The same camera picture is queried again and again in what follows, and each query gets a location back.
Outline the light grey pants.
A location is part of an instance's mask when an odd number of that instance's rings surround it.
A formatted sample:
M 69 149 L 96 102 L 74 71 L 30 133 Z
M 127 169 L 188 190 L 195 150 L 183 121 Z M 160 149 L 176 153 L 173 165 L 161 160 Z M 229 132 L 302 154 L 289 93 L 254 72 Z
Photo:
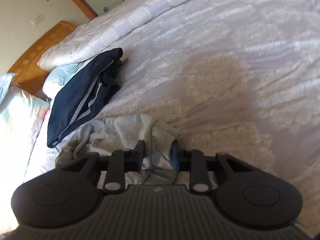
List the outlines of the light grey pants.
M 177 129 L 146 114 L 95 119 L 63 139 L 55 166 L 66 165 L 89 152 L 110 156 L 116 150 L 133 149 L 139 140 L 143 140 L 146 156 L 142 170 L 127 172 L 125 184 L 188 185 L 189 173 L 176 172 L 172 167 L 170 150 L 178 137 Z

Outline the dark navy folded pants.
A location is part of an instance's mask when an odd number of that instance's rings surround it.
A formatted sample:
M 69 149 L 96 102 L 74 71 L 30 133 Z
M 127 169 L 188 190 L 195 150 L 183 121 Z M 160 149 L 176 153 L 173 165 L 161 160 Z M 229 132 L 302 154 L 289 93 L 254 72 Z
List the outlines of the dark navy folded pants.
M 92 120 L 120 90 L 117 75 L 122 56 L 122 48 L 97 55 L 57 93 L 47 127 L 49 148 Z

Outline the lavender embroidered bedspread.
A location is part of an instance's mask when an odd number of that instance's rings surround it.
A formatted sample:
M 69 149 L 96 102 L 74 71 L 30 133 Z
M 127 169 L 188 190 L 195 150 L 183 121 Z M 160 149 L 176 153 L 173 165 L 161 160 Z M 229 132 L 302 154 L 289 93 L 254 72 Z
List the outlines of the lavender embroidered bedspread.
M 319 233 L 319 0 L 189 0 L 114 48 L 121 88 L 98 118 L 146 114 L 288 181 Z

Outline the light blue pillow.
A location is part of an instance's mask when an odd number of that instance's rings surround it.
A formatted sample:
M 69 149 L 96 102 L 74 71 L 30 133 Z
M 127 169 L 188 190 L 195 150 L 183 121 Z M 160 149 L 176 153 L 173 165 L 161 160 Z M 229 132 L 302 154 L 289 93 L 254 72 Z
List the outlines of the light blue pillow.
M 42 90 L 44 94 L 53 99 L 72 76 L 81 68 L 81 63 L 67 64 L 54 68 L 47 76 Z

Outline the white floral pillow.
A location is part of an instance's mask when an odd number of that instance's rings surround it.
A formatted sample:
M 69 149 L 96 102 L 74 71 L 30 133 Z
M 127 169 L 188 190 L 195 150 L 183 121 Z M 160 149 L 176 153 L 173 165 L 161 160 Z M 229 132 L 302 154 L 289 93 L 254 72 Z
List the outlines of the white floral pillow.
M 25 177 L 49 104 L 1 76 L 1 233 L 16 228 L 11 197 Z

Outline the wooden headboard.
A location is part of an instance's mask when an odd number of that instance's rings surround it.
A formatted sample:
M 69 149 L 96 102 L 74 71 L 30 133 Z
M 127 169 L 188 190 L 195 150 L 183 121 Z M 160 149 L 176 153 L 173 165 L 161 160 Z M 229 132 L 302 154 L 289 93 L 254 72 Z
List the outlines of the wooden headboard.
M 49 75 L 37 65 L 37 62 L 49 48 L 60 43 L 75 29 L 76 26 L 70 22 L 60 21 L 43 34 L 8 70 L 9 73 L 15 74 L 13 81 L 29 94 L 37 94 Z

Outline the rolled lavender quilt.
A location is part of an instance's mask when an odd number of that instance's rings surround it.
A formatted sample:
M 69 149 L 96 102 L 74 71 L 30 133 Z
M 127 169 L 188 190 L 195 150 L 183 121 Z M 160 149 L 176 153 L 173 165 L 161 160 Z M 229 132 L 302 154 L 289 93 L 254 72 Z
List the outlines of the rolled lavender quilt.
M 49 48 L 37 65 L 48 72 L 79 63 L 103 50 L 166 11 L 189 0 L 126 0 L 106 15 L 76 28 L 62 42 Z

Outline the wall switch plate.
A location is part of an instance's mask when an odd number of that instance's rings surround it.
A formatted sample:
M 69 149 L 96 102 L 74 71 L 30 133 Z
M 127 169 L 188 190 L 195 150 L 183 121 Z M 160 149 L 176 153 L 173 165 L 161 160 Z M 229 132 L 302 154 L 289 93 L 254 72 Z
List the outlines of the wall switch plate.
M 40 22 L 42 22 L 44 20 L 44 16 L 43 15 L 39 15 L 39 16 L 37 16 L 36 18 L 33 18 L 32 20 L 31 20 L 31 24 L 33 25 L 33 26 L 36 26 L 36 25 L 38 25 Z

